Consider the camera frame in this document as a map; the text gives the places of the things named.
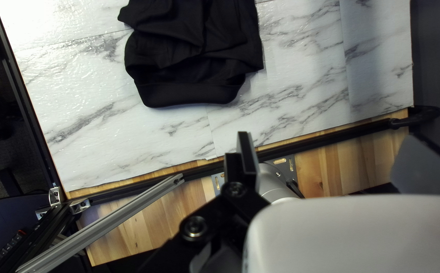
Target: metal bracket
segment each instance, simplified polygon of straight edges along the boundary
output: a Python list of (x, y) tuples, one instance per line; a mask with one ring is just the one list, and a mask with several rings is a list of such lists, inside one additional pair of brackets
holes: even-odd
[(272, 160), (264, 161), (269, 165), (276, 167), (281, 175), (284, 175), (286, 182), (288, 181), (297, 181), (297, 172), (296, 172), (296, 161), (294, 160), (294, 155), (286, 155), (281, 158), (276, 158)]
[(225, 183), (225, 173), (220, 172), (212, 175), (213, 190), (215, 191), (215, 196), (220, 195), (221, 186)]
[(36, 210), (35, 214), (36, 214), (36, 217), (38, 218), (38, 220), (40, 220), (41, 217), (45, 216), (45, 213), (47, 213), (50, 210), (50, 208), (52, 208), (52, 207), (41, 208), (39, 210)]
[[(284, 179), (286, 184), (297, 182), (297, 172), (296, 172), (296, 161), (294, 155), (290, 154), (284, 157), (264, 161), (269, 165), (274, 166), (279, 170), (277, 176), (280, 179)], [(211, 176), (213, 182), (213, 190), (215, 191), (215, 196), (220, 195), (221, 186), (225, 183), (225, 173), (219, 172)]]
[(90, 201), (87, 198), (78, 199), (70, 203), (70, 209), (73, 215), (79, 214), (88, 208), (90, 208)]
[(65, 200), (60, 187), (51, 188), (48, 193), (48, 199), (52, 207), (61, 204)]

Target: white marble tabletop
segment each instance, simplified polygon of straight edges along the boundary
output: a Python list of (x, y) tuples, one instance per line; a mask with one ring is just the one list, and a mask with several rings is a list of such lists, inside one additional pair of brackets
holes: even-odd
[(409, 0), (257, 1), (265, 69), (226, 105), (144, 106), (124, 68), (127, 0), (0, 0), (66, 191), (412, 105)]

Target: bolt head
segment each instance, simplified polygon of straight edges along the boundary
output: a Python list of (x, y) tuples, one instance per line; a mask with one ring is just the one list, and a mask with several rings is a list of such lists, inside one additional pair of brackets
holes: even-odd
[(245, 193), (245, 187), (239, 182), (230, 182), (225, 192), (232, 197), (240, 197)]
[(201, 216), (191, 216), (184, 225), (184, 233), (187, 237), (197, 238), (207, 230), (205, 219)]

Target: folded garment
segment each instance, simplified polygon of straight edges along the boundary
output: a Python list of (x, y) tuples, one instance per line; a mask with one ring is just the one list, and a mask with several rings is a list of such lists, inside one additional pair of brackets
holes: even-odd
[(130, 0), (118, 20), (134, 29), (125, 66), (148, 107), (231, 102), (264, 67), (254, 0)]

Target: gray panel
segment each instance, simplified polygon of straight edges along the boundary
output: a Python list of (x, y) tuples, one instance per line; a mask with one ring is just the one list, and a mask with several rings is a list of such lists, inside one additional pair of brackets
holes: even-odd
[(390, 179), (401, 193), (440, 194), (440, 156), (409, 135), (400, 147)]

